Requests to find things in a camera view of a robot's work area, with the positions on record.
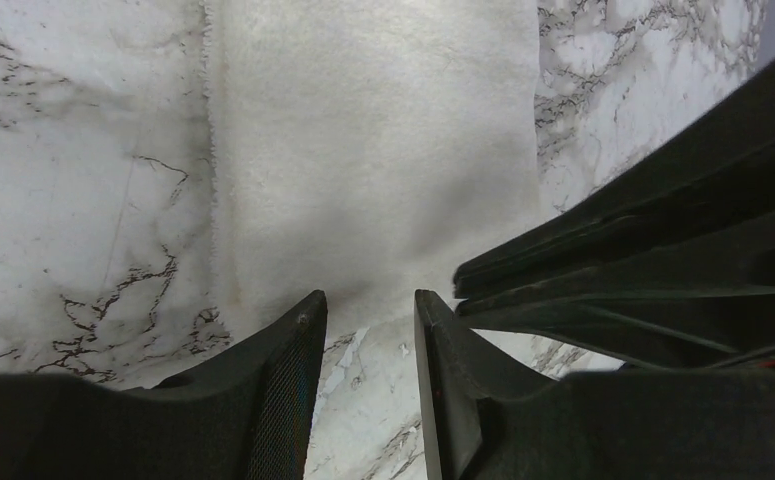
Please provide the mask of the white towel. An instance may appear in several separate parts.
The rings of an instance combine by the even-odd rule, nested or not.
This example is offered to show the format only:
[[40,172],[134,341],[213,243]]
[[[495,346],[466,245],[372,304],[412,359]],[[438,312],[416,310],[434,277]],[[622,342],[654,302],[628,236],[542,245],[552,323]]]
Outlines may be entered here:
[[314,290],[329,331],[540,217],[533,1],[208,1],[213,302],[245,339]]

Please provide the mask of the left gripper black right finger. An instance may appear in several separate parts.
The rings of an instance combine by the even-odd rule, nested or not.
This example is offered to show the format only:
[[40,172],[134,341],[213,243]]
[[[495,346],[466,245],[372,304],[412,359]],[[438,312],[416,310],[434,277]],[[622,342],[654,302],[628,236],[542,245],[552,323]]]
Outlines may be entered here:
[[431,479],[775,479],[775,371],[554,380],[414,296]]

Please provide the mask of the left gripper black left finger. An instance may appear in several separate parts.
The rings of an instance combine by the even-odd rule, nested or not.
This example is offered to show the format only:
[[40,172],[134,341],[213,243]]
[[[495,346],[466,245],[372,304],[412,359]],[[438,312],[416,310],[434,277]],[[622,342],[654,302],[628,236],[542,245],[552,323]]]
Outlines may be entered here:
[[327,316],[316,290],[151,388],[0,374],[0,479],[300,479]]

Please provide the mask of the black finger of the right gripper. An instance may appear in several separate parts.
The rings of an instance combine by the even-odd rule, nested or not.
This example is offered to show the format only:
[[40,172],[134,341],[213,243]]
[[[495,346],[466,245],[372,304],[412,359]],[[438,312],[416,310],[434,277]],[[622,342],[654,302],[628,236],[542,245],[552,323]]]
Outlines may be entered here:
[[462,323],[653,369],[775,365],[775,211],[462,302]]
[[454,294],[775,294],[775,60],[586,200],[461,265]]

